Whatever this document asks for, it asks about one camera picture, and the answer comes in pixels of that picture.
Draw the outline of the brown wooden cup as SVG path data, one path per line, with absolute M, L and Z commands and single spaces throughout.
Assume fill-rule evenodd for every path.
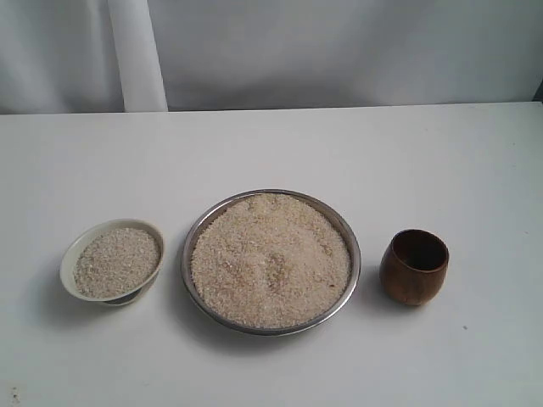
M 381 260 L 381 285 L 400 304 L 424 305 L 442 288 L 449 258 L 445 243 L 434 234 L 418 229 L 400 231 Z

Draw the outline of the rice in steel basin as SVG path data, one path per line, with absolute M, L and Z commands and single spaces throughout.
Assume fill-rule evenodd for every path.
M 350 277 L 344 239 L 297 198 L 267 193 L 228 207 L 200 234 L 192 279 L 218 315 L 243 326 L 287 328 L 328 311 Z

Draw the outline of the rice in white bowl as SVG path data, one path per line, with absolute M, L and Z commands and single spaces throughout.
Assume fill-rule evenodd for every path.
M 78 291 L 90 298 L 110 298 L 145 282 L 157 268 L 161 250 L 145 230 L 117 228 L 96 237 L 76 262 Z

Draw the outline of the small white ceramic bowl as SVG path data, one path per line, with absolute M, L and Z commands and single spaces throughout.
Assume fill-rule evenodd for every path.
M 145 230 L 156 239 L 157 243 L 160 246 L 161 255 L 160 255 L 160 260 L 155 271 L 152 273 L 151 276 L 148 277 L 148 279 L 145 282 L 135 287 L 131 291 L 127 293 L 123 293 L 117 297 L 90 298 L 81 294 L 78 291 L 77 286 L 76 286 L 74 271 L 76 268 L 76 262 L 79 256 L 81 255 L 82 251 L 96 237 L 104 234 L 105 232 L 111 231 L 117 228 L 127 228 L 127 227 Z M 165 254 L 164 238 L 160 230 L 156 228 L 155 226 L 142 220 L 134 220 L 134 219 L 109 220 L 102 224 L 98 224 L 92 227 L 91 229 L 85 231 L 69 246 L 69 248 L 67 249 L 67 251 L 65 252 L 61 260 L 61 264 L 59 268 L 59 278 L 64 289 L 71 296 L 77 299 L 86 301 L 91 304 L 103 304 L 103 305 L 112 306 L 112 307 L 120 307 L 120 306 L 128 305 L 137 301 L 153 285 L 154 281 L 156 280 L 156 277 L 158 276 L 160 268 L 162 266 L 164 254 Z

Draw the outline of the large steel basin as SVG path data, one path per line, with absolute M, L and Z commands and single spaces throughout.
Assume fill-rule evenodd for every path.
M 331 225 L 343 238 L 344 245 L 346 246 L 346 249 L 348 250 L 350 255 L 350 276 L 348 278 L 346 288 L 343 290 L 339 299 L 327 311 L 321 313 L 320 315 L 307 322 L 291 327 L 260 328 L 246 326 L 243 324 L 239 324 L 235 321 L 230 321 L 227 318 L 217 314 L 204 302 L 204 300 L 199 295 L 192 278 L 191 258 L 201 232 L 203 232 L 213 220 L 222 215 L 222 213 L 224 213 L 229 207 L 233 206 L 234 204 L 237 204 L 247 198 L 267 193 L 291 196 L 305 204 L 308 204 L 313 209 L 321 213 L 323 217 L 331 223 Z M 355 291 L 358 281 L 360 279 L 362 266 L 361 251 L 355 233 L 350 228 L 350 225 L 338 212 L 336 212 L 332 207 L 320 201 L 319 199 L 313 198 L 312 196 L 303 194 L 301 192 L 271 188 L 241 192 L 239 194 L 226 198 L 207 209 L 193 223 L 192 227 L 190 228 L 188 234 L 184 239 L 182 246 L 180 246 L 179 248 L 178 254 L 180 276 L 182 277 L 183 285 L 188 292 L 188 296 L 191 298 L 195 307 L 197 307 L 204 315 L 207 315 L 213 321 L 228 329 L 234 330 L 236 332 L 241 332 L 243 334 L 260 337 L 281 337 L 297 334 L 299 332 L 303 332 L 315 326 L 318 326 L 326 320 L 332 318 L 350 300 L 350 297 Z

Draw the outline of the white backdrop curtain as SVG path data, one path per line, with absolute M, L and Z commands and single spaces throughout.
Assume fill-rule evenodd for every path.
M 5 114 L 528 101 L 539 1 L 4 1 Z

